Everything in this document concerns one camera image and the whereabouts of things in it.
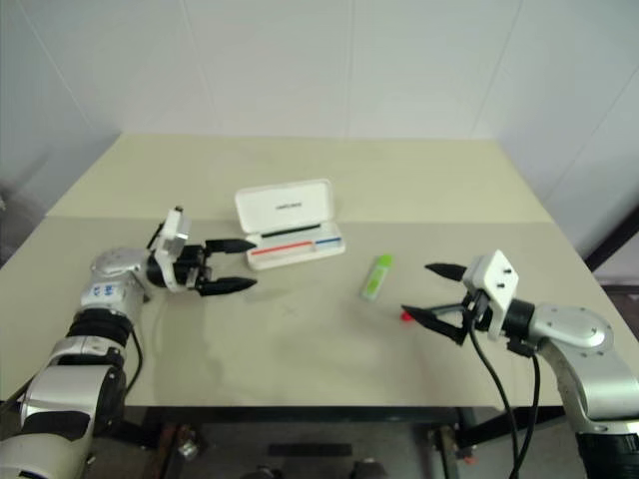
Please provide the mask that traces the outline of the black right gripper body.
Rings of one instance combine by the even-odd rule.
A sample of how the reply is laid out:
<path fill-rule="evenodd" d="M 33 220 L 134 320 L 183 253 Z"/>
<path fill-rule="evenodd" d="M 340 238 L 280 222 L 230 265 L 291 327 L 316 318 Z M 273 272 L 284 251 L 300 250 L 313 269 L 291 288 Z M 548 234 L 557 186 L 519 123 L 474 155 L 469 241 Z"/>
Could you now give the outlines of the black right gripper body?
<path fill-rule="evenodd" d="M 463 325 L 470 331 L 478 329 L 487 332 L 490 326 L 493 312 L 489 305 L 490 298 L 482 289 L 475 293 L 469 292 L 462 301 L 464 310 L 462 312 Z"/>

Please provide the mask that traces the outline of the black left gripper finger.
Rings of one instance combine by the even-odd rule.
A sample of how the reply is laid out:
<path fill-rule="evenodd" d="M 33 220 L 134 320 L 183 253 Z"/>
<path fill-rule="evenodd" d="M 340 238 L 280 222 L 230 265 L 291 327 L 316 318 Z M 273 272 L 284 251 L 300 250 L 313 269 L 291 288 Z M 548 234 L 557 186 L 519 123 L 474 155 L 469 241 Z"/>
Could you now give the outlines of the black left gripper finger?
<path fill-rule="evenodd" d="M 207 239 L 205 253 L 242 253 L 255 248 L 256 245 L 245 239 Z"/>
<path fill-rule="evenodd" d="M 239 276 L 221 277 L 216 280 L 199 278 L 197 292 L 200 296 L 225 295 L 249 289 L 257 283 L 256 279 Z"/>

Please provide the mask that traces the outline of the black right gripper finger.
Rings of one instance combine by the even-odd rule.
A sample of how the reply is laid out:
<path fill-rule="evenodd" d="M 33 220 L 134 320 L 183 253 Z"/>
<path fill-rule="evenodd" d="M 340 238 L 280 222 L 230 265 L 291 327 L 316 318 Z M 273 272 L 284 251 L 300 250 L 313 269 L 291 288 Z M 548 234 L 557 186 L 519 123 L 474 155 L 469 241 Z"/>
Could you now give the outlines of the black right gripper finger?
<path fill-rule="evenodd" d="M 461 282 L 467 267 L 449 262 L 432 262 L 424 266 L 425 269 L 452 281 Z"/>
<path fill-rule="evenodd" d="M 469 331 L 463 325 L 462 303 L 439 305 L 432 308 L 421 308 L 403 304 L 401 306 L 402 317 L 410 318 L 422 327 L 448 337 L 457 345 L 462 345 Z M 455 326 L 445 322 L 440 317 L 450 313 L 459 313 L 462 319 L 461 326 Z"/>

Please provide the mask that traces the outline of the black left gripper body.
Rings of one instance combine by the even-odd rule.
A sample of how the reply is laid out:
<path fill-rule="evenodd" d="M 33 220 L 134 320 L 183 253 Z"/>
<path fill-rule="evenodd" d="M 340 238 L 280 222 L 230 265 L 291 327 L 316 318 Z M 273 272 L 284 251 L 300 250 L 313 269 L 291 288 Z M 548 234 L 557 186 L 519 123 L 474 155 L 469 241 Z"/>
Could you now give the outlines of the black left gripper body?
<path fill-rule="evenodd" d="M 210 255 L 211 252 L 205 243 L 185 245 L 173 263 L 178 285 L 189 290 L 203 291 L 212 276 L 212 269 L 208 266 Z"/>

